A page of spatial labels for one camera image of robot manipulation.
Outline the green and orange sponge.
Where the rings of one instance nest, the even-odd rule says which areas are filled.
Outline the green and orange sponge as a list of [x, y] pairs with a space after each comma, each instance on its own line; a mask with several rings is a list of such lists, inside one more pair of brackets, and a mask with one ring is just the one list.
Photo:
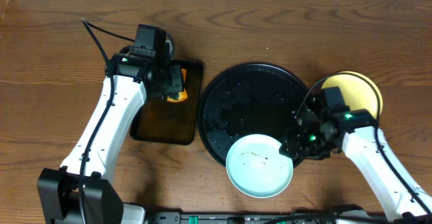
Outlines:
[[[183, 83], [186, 82], [186, 73], [187, 73], [187, 71], [185, 69], [182, 69]], [[167, 102], [180, 103], [182, 101], [185, 101], [187, 98], [188, 98], [188, 94], [187, 94], [186, 89], [184, 88], [183, 91], [178, 92], [175, 95], [168, 96]]]

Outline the yellow plate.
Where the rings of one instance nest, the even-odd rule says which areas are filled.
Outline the yellow plate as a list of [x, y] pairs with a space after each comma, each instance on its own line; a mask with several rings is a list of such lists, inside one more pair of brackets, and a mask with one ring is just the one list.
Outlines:
[[326, 79], [321, 88], [338, 87], [351, 111], [366, 109], [374, 119], [383, 110], [383, 98], [375, 83], [358, 72], [344, 71]]

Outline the light green plate front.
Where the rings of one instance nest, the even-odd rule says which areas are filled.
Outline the light green plate front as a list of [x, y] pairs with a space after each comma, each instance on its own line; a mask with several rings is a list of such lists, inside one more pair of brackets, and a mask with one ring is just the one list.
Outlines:
[[225, 168], [232, 184], [254, 198], [270, 198], [290, 184], [293, 160], [279, 153], [281, 142], [267, 135], [251, 134], [229, 149]]

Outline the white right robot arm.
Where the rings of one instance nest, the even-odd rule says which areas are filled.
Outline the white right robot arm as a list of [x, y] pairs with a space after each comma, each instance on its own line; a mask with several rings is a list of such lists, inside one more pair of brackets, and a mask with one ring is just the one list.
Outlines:
[[431, 196], [398, 160], [366, 109], [305, 111], [294, 118], [279, 153], [294, 162], [344, 153], [366, 179], [388, 221], [431, 222]]

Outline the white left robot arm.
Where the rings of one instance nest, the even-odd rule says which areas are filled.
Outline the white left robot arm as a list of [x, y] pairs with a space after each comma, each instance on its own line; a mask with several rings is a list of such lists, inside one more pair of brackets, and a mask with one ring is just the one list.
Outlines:
[[181, 66], [156, 58], [115, 54], [97, 106], [60, 168], [42, 170], [37, 189], [46, 223], [144, 223], [146, 211], [121, 200], [112, 186], [126, 134], [147, 98], [184, 89]]

